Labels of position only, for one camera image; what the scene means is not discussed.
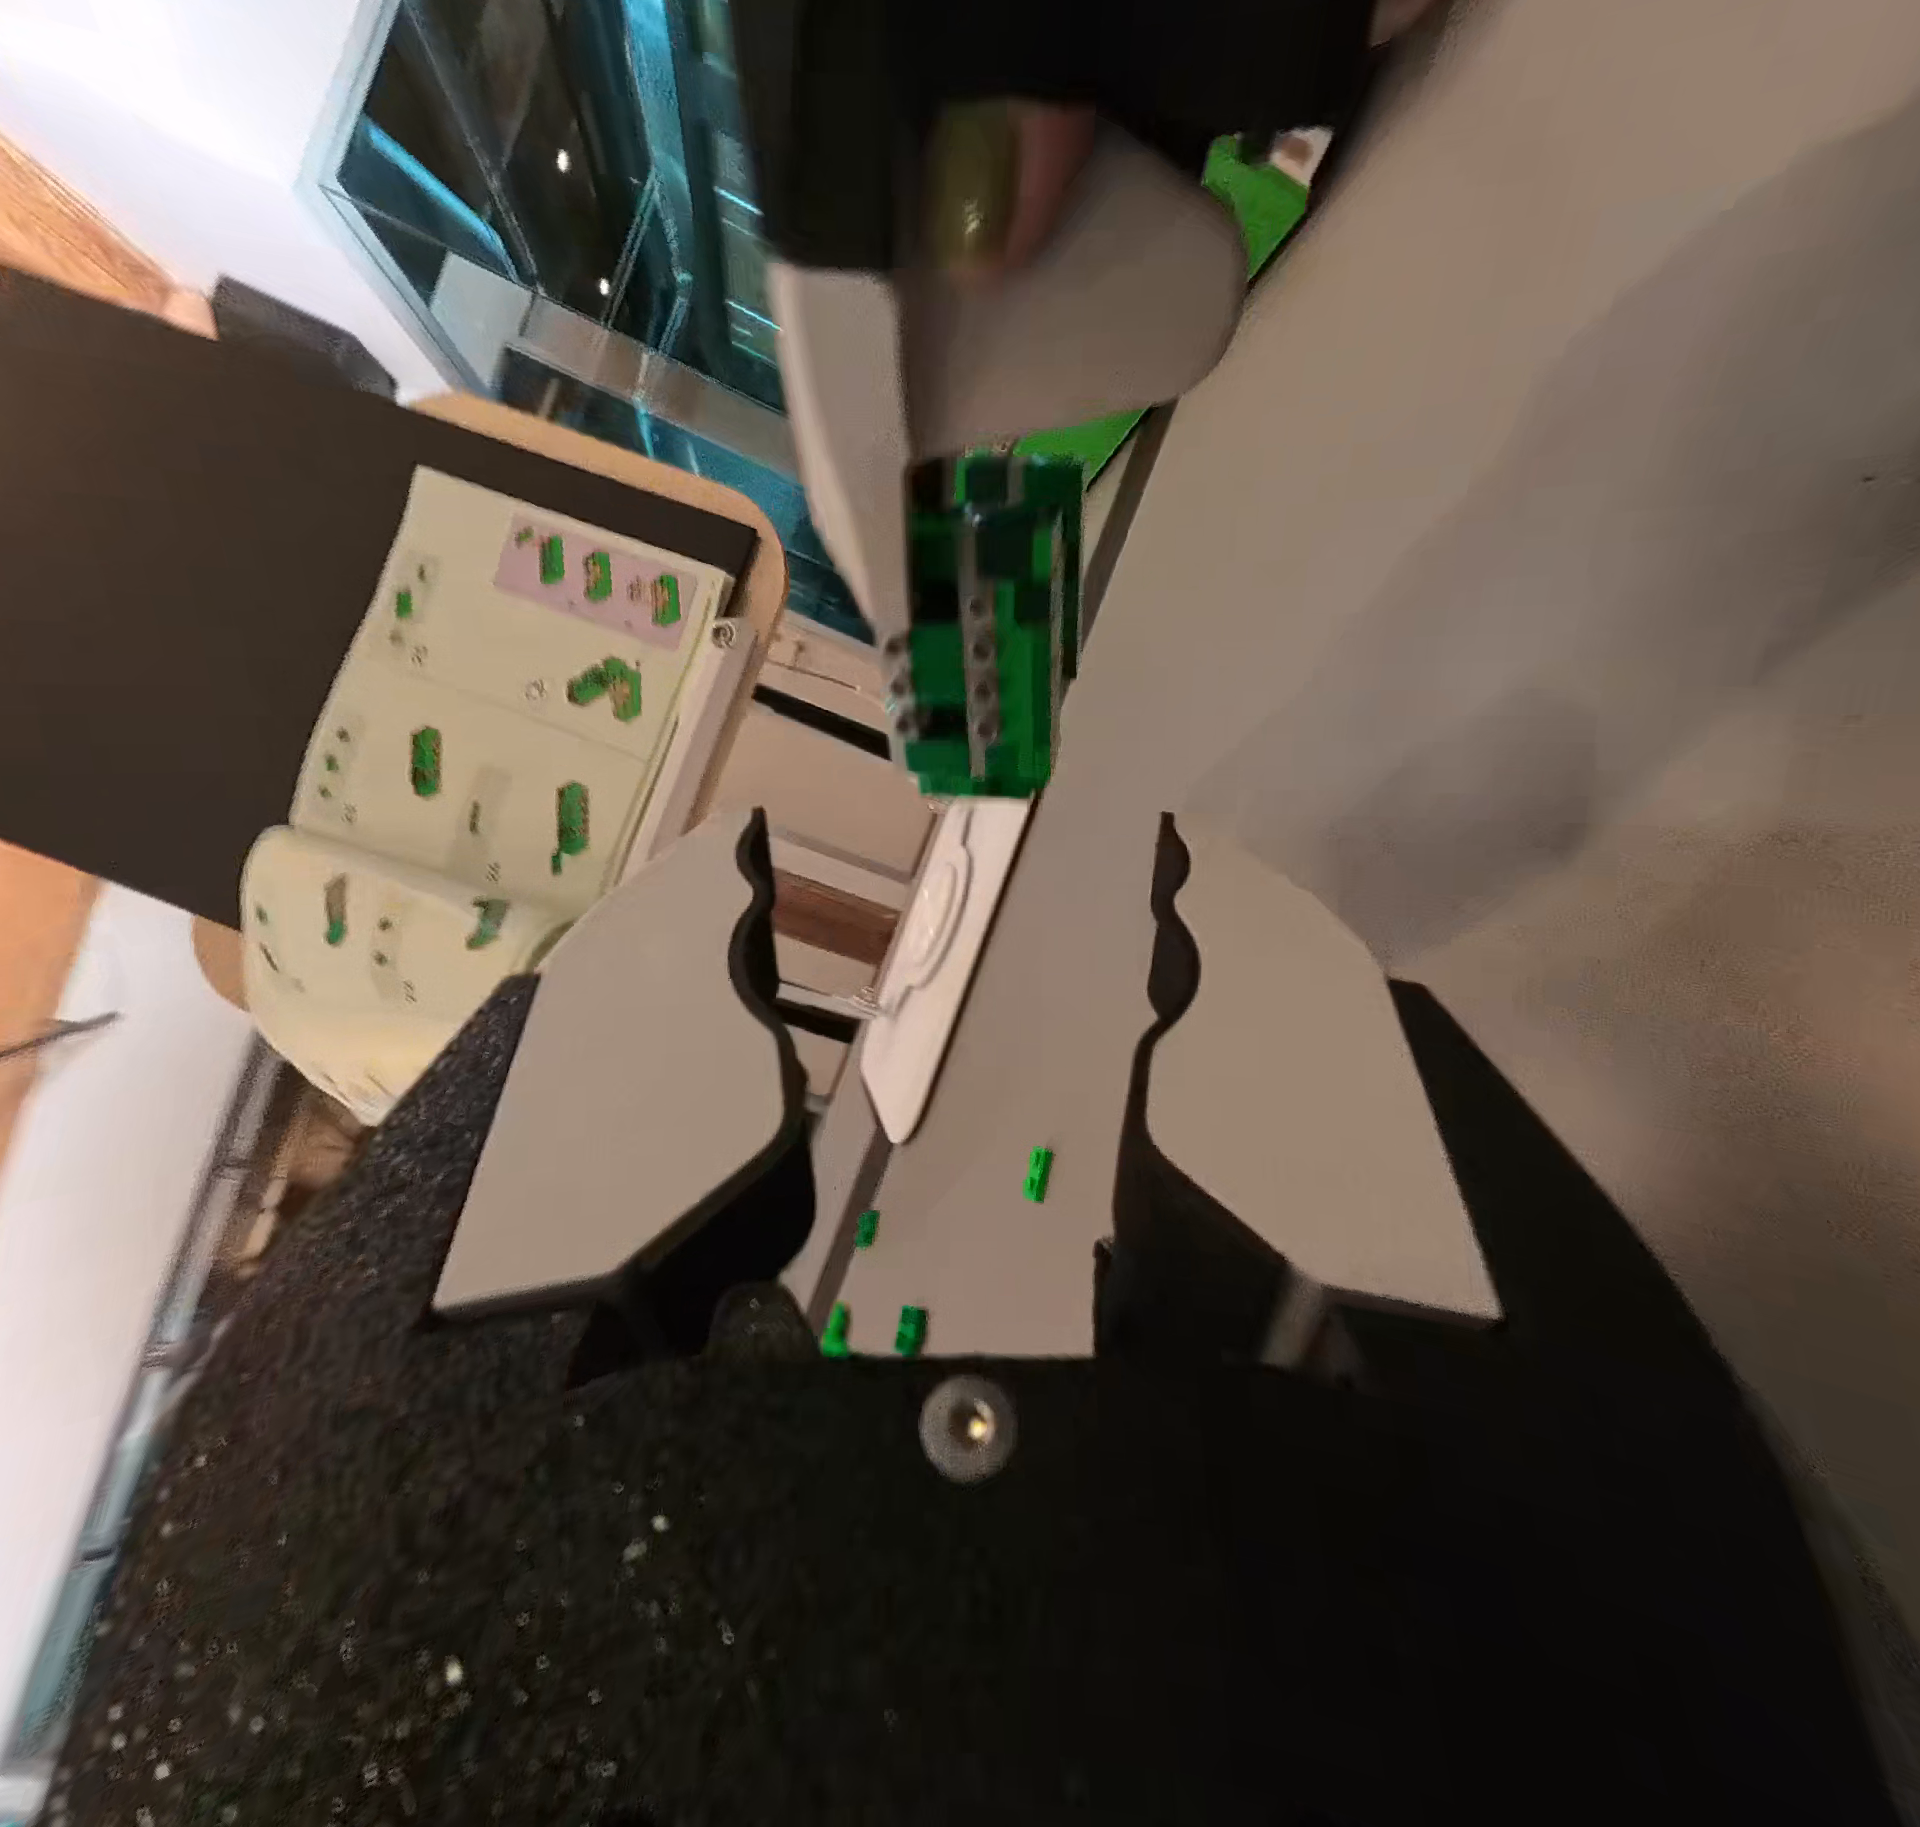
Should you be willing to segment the person's right hand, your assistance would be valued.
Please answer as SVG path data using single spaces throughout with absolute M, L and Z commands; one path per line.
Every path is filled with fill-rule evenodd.
M 1340 133 L 1442 0 L 912 0 L 938 112 L 930 250 L 960 275 L 1030 263 L 1111 125 L 1201 174 L 1214 142 Z

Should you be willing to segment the white book stand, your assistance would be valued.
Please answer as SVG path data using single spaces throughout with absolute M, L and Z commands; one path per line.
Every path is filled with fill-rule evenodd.
M 693 648 L 663 764 L 620 881 L 637 876 L 706 817 L 733 744 L 731 722 L 750 697 L 750 658 L 760 642 L 747 621 L 718 620 Z M 892 1144 L 904 1144 L 925 1121 L 1035 807 L 1035 802 L 1007 799 L 937 807 L 898 925 L 876 957 L 876 998 L 854 1005 L 855 1021 L 866 1026 L 860 1080 Z

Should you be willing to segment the green brick assembly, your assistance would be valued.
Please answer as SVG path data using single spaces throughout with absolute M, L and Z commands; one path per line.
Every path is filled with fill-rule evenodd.
M 933 802 L 1030 802 L 1061 749 L 1080 661 L 1080 463 L 982 450 L 910 475 L 910 624 L 890 720 Z

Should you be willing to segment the pale green instruction booklet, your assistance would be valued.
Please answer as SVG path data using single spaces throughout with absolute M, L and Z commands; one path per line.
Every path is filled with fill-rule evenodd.
M 379 1124 L 620 881 L 738 577 L 663 537 L 418 469 L 242 873 L 265 1042 Z

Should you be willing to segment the grey desk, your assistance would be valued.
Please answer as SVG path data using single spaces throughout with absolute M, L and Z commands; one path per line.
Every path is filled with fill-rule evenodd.
M 1091 1351 L 1161 815 L 1453 1010 L 1917 1616 L 1917 0 L 1410 35 L 1147 477 L 855 1355 Z

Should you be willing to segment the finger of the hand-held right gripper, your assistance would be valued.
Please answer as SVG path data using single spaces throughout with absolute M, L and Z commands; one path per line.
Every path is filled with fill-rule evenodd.
M 888 278 L 771 265 L 779 367 L 811 519 L 874 642 L 912 629 L 906 387 L 901 305 Z

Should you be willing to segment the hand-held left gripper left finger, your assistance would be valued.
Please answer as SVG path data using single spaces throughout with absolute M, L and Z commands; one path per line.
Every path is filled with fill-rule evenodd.
M 806 1072 L 779 1014 L 766 815 L 711 817 L 552 952 L 436 1314 L 715 1319 L 815 1220 Z

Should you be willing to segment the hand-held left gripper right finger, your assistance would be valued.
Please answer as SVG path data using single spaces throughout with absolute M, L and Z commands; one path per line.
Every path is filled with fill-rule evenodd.
M 1286 1328 L 1302 1300 L 1497 1324 L 1428 1089 L 1356 935 L 1172 815 L 1150 908 L 1152 1020 L 1117 1138 L 1117 1328 Z

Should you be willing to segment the green toy set box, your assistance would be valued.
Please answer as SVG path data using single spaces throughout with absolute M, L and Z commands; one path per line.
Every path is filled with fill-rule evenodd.
M 1256 156 L 1233 135 L 1214 143 L 1205 184 L 1228 207 L 1241 232 L 1249 282 L 1260 278 L 1304 222 L 1311 184 L 1331 143 L 1330 129 L 1282 135 L 1264 156 Z M 1015 443 L 1012 452 L 1022 459 L 1070 463 L 1080 469 L 1082 489 L 1091 489 L 1144 417 L 1147 412 L 1137 408 L 1091 422 L 1031 433 Z

